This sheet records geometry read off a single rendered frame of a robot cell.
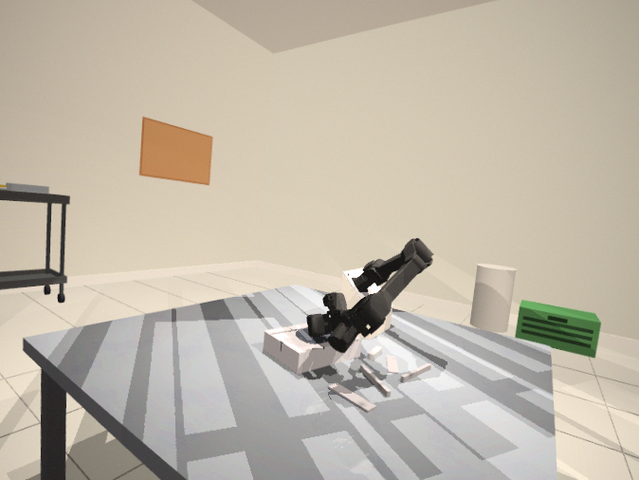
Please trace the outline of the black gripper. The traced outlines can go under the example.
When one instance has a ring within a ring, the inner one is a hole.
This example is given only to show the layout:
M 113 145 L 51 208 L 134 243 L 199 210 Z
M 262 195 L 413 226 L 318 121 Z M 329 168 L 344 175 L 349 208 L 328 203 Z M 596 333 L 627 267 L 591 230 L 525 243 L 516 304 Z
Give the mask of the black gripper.
M 306 317 L 309 337 L 318 337 L 332 334 L 341 321 L 346 310 L 327 316 L 327 314 L 312 314 Z

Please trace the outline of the grey metal disc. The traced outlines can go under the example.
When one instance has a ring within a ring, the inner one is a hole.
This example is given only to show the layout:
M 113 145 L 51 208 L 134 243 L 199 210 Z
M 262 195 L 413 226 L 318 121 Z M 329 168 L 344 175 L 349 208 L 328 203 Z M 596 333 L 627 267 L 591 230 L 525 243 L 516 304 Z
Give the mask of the grey metal disc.
M 308 334 L 308 327 L 307 328 L 303 328 L 300 329 L 296 332 L 296 337 L 306 343 L 310 343 L 310 344 L 320 344 L 320 343 L 325 343 L 328 342 L 328 338 L 331 334 L 329 335 L 324 335 L 324 336 L 318 336 L 318 337 L 309 337 Z

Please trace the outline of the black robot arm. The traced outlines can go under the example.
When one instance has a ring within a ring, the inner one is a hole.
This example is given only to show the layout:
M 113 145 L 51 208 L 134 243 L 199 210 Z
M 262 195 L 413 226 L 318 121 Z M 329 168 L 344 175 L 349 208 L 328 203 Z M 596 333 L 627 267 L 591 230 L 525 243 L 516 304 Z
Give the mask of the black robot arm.
M 376 284 L 386 283 L 376 293 L 363 297 L 355 306 L 347 310 L 343 293 L 332 292 L 322 298 L 324 306 L 329 308 L 327 316 L 346 310 L 343 321 L 329 336 L 328 342 L 339 353 L 345 353 L 358 334 L 364 338 L 381 327 L 391 312 L 392 302 L 404 288 L 433 263 L 433 252 L 419 239 L 412 238 L 401 253 L 384 261 L 377 259 L 369 262 L 363 273 L 352 280 L 359 292 L 368 292 Z M 390 278 L 390 275 L 396 273 Z M 370 326 L 368 329 L 366 326 Z

